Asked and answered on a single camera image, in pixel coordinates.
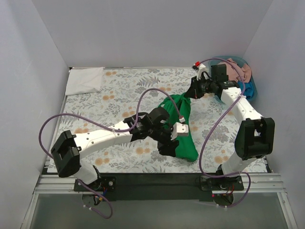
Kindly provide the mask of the green t shirt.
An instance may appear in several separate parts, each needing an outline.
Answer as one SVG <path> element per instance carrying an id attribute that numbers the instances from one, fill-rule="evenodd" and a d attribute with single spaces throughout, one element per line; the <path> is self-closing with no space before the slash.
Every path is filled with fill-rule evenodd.
<path id="1" fill-rule="evenodd" d="M 164 108 L 169 114 L 164 127 L 173 127 L 177 131 L 175 135 L 170 134 L 170 138 L 175 137 L 179 145 L 175 149 L 175 156 L 194 162 L 198 158 L 198 153 L 193 142 L 191 131 L 189 130 L 189 117 L 191 112 L 191 101 L 184 94 L 172 94 L 166 97 L 159 107 Z"/>

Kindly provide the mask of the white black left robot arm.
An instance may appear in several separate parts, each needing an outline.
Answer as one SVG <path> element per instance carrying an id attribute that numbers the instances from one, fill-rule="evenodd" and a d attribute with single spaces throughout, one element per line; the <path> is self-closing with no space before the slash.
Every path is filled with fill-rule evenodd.
<path id="1" fill-rule="evenodd" d="M 161 155 L 175 157 L 175 149 L 179 145 L 176 138 L 186 129 L 181 122 L 171 125 L 168 120 L 168 112 L 157 107 L 150 113 L 125 118 L 108 129 L 82 134 L 64 131 L 51 149 L 57 174 L 60 178 L 75 177 L 89 190 L 96 191 L 101 187 L 101 176 L 98 169 L 86 163 L 84 158 L 101 149 L 147 137 L 157 141 Z"/>

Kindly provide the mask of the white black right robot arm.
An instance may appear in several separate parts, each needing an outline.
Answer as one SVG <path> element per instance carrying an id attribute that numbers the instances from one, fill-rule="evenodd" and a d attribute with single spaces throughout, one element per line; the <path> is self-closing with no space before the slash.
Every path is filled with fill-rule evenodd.
<path id="1" fill-rule="evenodd" d="M 225 190 L 233 184 L 232 177 L 238 176 L 255 160 L 272 153 L 275 122 L 252 107 L 242 95 L 238 83 L 229 80 L 226 65 L 213 65 L 209 74 L 205 73 L 206 67 L 201 62 L 195 63 L 192 68 L 197 75 L 191 79 L 191 86 L 184 96 L 199 99 L 205 94 L 215 94 L 229 107 L 239 124 L 234 153 L 216 173 L 216 185 Z"/>

